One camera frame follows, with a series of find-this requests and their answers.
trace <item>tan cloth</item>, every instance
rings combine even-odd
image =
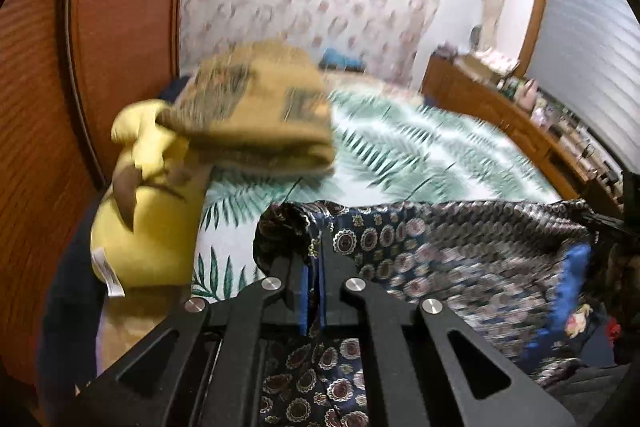
[[[107,298],[97,340],[98,373],[110,367],[191,295],[189,286],[132,288],[125,298]]]
[[[291,174],[327,170],[335,158],[322,76],[302,50],[277,41],[204,61],[157,122],[220,166]]]

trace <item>bedspread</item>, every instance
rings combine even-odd
[[[262,276],[253,240],[260,214],[273,202],[560,199],[491,124],[370,91],[335,89],[330,99],[337,150],[331,175],[287,179],[212,172],[194,256],[194,295],[227,299]]]

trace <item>blue paisley cloth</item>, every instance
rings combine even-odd
[[[261,425],[365,427],[365,375],[357,339],[322,333],[317,285],[322,230],[334,251],[354,260],[364,279],[399,299],[430,296],[447,303],[476,331],[518,363],[541,343],[556,304],[573,309],[590,234],[572,216],[582,200],[559,203],[401,202],[350,208],[330,201],[272,204],[258,222],[254,259],[268,273],[276,252],[305,259],[307,334],[268,346]],[[536,353],[542,360],[544,353]]]

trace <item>white fabric label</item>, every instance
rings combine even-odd
[[[104,248],[96,248],[91,252],[91,260],[94,262],[94,266],[102,275],[104,283],[107,285],[107,294],[110,297],[124,297],[124,289],[122,284],[118,280],[115,272],[107,262],[107,257],[104,255]]]

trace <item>folded towel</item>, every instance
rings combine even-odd
[[[302,50],[279,42],[206,60],[157,122],[218,166],[292,174],[325,171],[335,158],[322,76]]]

